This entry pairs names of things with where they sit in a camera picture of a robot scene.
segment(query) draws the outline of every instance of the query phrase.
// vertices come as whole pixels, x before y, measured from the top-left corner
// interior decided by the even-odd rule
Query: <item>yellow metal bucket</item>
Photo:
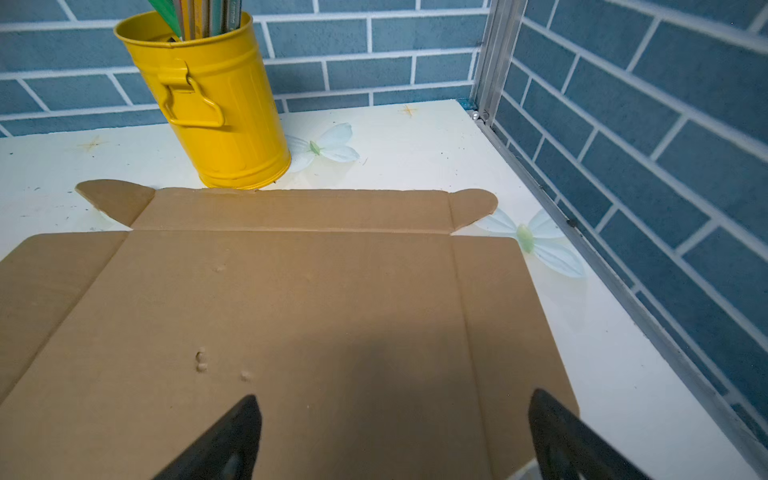
[[[114,28],[208,187],[264,187],[290,166],[250,15],[241,25],[176,42],[157,12]]]

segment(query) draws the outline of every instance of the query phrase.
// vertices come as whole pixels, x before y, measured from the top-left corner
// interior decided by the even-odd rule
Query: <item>white tabletop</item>
[[[320,158],[268,188],[483,188],[517,223],[541,209],[455,101],[281,118],[287,134],[305,140],[349,122],[348,145],[361,158]],[[74,192],[77,182],[98,178],[203,187],[168,125],[2,138],[0,257],[37,233],[126,230]],[[590,427],[656,480],[757,478],[589,266],[573,279],[532,255],[526,263]]]

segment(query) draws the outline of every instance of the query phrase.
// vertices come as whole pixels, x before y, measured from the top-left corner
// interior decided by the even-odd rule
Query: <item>brick wallpaper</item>
[[[768,447],[768,4],[528,0],[493,130]]]
[[[147,0],[0,8],[0,136],[165,122],[112,28]],[[466,98],[488,0],[243,0],[280,113]]]

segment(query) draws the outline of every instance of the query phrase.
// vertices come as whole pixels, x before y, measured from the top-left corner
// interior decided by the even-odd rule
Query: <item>flattened cardboard box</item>
[[[0,263],[3,478],[150,478],[248,393],[254,478],[506,478],[577,411],[517,243],[450,234],[489,192],[78,191],[133,231]]]

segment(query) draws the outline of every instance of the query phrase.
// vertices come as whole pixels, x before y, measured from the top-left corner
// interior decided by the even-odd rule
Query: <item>yellow handle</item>
[[[200,88],[200,84],[192,78],[187,70],[187,64],[180,61],[173,68],[169,68],[162,71],[157,76],[160,79],[160,83],[165,87],[165,98],[160,102],[160,108],[165,114],[166,118],[173,125],[178,127],[205,127],[205,128],[219,128],[224,126],[224,113],[221,111],[221,107],[210,98],[203,94],[203,90]],[[171,86],[188,86],[191,85],[194,92],[203,99],[209,107],[213,108],[216,113],[216,120],[184,120],[176,118],[172,109],[174,103],[174,93],[170,89]]]

